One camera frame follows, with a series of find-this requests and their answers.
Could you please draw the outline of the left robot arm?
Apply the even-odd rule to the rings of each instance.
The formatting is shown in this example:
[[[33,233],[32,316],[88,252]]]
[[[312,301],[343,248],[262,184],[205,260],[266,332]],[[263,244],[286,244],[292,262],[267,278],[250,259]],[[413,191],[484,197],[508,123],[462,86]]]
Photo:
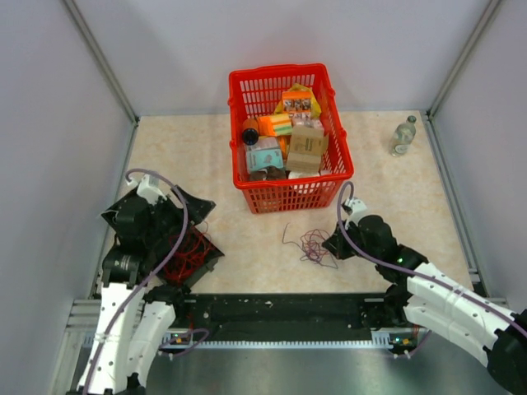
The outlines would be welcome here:
[[[202,263],[180,284],[147,289],[160,264],[199,237],[197,225],[216,206],[180,187],[173,193],[183,207],[157,187],[137,186],[102,213],[114,243],[102,263],[99,318],[75,394],[144,394],[165,333],[186,319],[189,288],[213,266]]]

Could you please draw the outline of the red plastic basket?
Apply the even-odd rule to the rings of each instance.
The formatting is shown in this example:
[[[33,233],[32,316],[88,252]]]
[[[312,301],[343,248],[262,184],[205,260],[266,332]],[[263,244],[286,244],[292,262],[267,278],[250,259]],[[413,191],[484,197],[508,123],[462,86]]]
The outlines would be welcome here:
[[[251,182],[246,168],[245,147],[241,138],[242,123],[246,119],[272,115],[284,91],[295,83],[310,88],[322,109],[319,120],[329,143],[320,170],[331,175],[316,178]],[[321,63],[303,65],[286,64],[234,71],[229,76],[231,114],[231,154],[233,183],[239,189],[254,214],[276,211],[315,209],[328,206],[341,187],[349,179],[354,168],[347,145],[347,134],[340,122],[335,103],[335,91],[326,66]],[[286,170],[291,135],[277,138]],[[325,182],[313,193],[300,195],[292,186]]]

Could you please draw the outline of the black divided tray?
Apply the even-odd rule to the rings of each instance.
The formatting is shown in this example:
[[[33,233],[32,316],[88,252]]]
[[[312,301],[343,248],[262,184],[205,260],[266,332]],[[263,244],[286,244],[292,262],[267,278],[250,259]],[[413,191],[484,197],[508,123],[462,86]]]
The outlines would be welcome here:
[[[169,286],[189,291],[224,256],[208,235],[190,221],[175,235],[152,242],[152,207],[133,190],[101,214],[114,231],[114,243],[102,264],[105,286],[124,283],[132,289],[176,249],[157,277]]]

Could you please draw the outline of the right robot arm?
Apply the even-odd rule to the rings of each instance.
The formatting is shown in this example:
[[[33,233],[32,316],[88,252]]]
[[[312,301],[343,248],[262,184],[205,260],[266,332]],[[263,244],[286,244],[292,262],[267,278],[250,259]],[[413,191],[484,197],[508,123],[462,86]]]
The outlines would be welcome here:
[[[391,286],[386,319],[431,330],[478,360],[507,392],[526,392],[526,313],[500,307],[458,284],[424,255],[399,243],[380,216],[340,221],[323,242],[335,258],[375,264]]]

